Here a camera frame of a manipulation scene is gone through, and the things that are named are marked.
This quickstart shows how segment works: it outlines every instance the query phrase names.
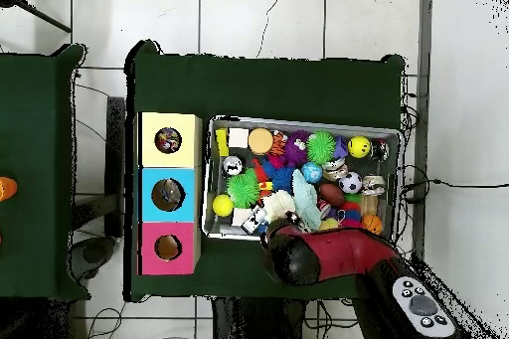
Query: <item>green table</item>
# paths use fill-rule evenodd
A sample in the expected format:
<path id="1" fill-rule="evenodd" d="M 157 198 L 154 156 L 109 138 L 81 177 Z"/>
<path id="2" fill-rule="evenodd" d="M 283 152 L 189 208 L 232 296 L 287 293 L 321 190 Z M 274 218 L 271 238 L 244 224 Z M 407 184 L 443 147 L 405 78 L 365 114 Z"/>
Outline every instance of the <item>green table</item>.
<path id="1" fill-rule="evenodd" d="M 53 56 L 0 54 L 0 296 L 87 298 L 68 273 L 72 232 L 72 73 L 82 46 Z"/>
<path id="2" fill-rule="evenodd" d="M 129 53 L 125 66 L 127 148 L 135 149 L 135 112 L 193 113 L 205 125 L 210 117 L 225 114 L 398 129 L 404 66 L 399 56 L 381 62 L 165 56 L 151 41 L 140 42 Z M 203 143 L 206 131 L 204 128 Z M 154 294 L 327 299 L 365 294 L 355 276 L 311 286 L 275 284 L 264 271 L 258 243 L 205 236 L 194 274 L 135 274 L 138 184 L 133 155 L 126 156 L 126 170 L 126 213 L 132 213 L 132 220 L 126 217 L 125 298 Z"/>

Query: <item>green spiky ball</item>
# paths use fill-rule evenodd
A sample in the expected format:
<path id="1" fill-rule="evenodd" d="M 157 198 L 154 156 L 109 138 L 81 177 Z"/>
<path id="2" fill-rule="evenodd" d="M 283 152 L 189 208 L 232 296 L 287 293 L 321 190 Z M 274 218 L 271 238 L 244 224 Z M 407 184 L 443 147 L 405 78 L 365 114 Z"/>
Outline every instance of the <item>green spiky ball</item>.
<path id="1" fill-rule="evenodd" d="M 259 198 L 258 179 L 253 168 L 246 170 L 244 174 L 230 177 L 227 186 L 236 208 L 247 209 Z"/>
<path id="2" fill-rule="evenodd" d="M 317 131 L 307 139 L 307 158 L 317 165 L 329 162 L 334 154 L 336 142 L 332 134 Z"/>

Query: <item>blue box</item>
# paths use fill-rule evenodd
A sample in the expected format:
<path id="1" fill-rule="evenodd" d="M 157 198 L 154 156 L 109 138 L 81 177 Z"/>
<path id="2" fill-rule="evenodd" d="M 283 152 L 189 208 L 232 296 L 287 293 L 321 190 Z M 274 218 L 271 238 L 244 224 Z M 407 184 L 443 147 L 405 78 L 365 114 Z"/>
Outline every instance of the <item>blue box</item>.
<path id="1" fill-rule="evenodd" d="M 197 219 L 195 205 L 195 175 L 191 168 L 142 168 L 142 222 L 193 222 Z M 157 208 L 152 202 L 152 189 L 159 180 L 173 179 L 184 189 L 182 206 L 172 212 Z"/>

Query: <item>circular hole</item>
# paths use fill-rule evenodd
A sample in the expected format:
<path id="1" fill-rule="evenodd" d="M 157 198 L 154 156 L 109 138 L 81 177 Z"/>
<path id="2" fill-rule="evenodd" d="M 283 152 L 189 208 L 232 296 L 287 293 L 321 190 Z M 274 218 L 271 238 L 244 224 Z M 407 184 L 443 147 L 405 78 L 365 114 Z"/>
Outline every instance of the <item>circular hole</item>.
<path id="1" fill-rule="evenodd" d="M 163 260 L 174 260 L 182 253 L 182 244 L 175 236 L 161 236 L 155 242 L 155 253 Z"/>
<path id="2" fill-rule="evenodd" d="M 152 189 L 152 202 L 157 209 L 165 212 L 179 209 L 185 197 L 184 188 L 172 178 L 159 180 Z"/>
<path id="3" fill-rule="evenodd" d="M 175 128 L 164 127 L 155 133 L 154 143 L 162 153 L 175 153 L 180 149 L 182 136 Z"/>

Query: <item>metal tray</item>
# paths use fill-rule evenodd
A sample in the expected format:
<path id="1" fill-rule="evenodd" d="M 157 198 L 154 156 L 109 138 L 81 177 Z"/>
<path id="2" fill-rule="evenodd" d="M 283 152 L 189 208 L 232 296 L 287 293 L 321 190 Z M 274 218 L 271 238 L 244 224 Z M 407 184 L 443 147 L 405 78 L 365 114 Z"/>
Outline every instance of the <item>metal tray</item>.
<path id="1" fill-rule="evenodd" d="M 381 175 L 384 177 L 386 181 L 386 193 L 379 196 L 378 216 L 382 219 L 384 225 L 382 235 L 386 238 L 394 238 L 393 234 L 395 233 L 399 199 L 403 184 L 402 170 L 398 169 L 403 165 L 403 136 L 398 130 L 312 122 L 282 121 L 263 118 L 246 118 L 230 115 L 217 115 L 209 121 L 206 151 L 207 166 L 202 210 L 202 230 L 207 237 L 215 239 L 259 240 L 257 235 L 247 235 L 241 227 L 232 227 L 230 225 L 232 217 L 218 217 L 212 209 L 212 203 L 215 197 L 227 192 L 226 179 L 221 173 L 221 166 L 224 157 L 219 156 L 219 149 L 215 135 L 215 130 L 222 127 L 239 127 L 248 128 L 249 130 L 263 127 L 268 130 L 279 130 L 287 135 L 296 130 L 307 130 L 310 132 L 322 130 L 328 131 L 335 136 L 341 135 L 345 138 L 357 135 L 363 135 L 369 139 L 383 138 L 389 145 L 389 157 L 387 160 L 375 161 L 369 159 L 369 156 L 357 159 L 348 155 L 346 157 L 346 164 L 350 171 L 355 171 L 362 177 L 370 174 Z M 245 168 L 253 167 L 253 164 L 251 163 L 253 158 L 260 158 L 259 155 L 254 155 L 248 148 L 230 148 L 230 154 L 241 157 L 246 162 Z"/>

